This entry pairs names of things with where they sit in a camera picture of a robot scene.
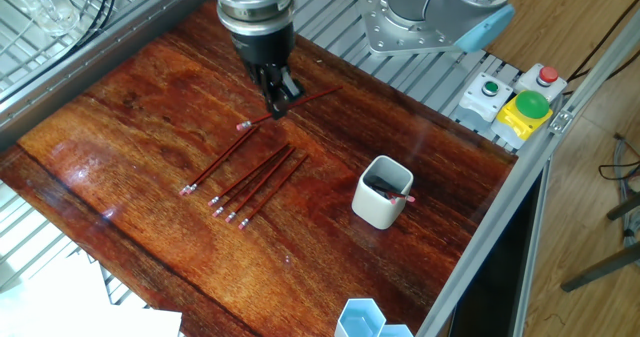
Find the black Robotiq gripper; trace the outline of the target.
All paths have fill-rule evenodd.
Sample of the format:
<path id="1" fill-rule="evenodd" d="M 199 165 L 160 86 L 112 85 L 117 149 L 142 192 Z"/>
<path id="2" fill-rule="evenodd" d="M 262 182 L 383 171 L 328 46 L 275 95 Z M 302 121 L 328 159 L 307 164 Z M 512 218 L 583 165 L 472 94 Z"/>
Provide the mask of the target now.
<path id="1" fill-rule="evenodd" d="M 286 103 L 299 100 L 305 93 L 302 84 L 292 77 L 290 68 L 285 66 L 295 46 L 293 24 L 289 23 L 266 35 L 231 33 L 231 40 L 248 71 L 259 67 L 258 85 L 267 111 L 274 120 L 282 118 L 286 114 Z"/>

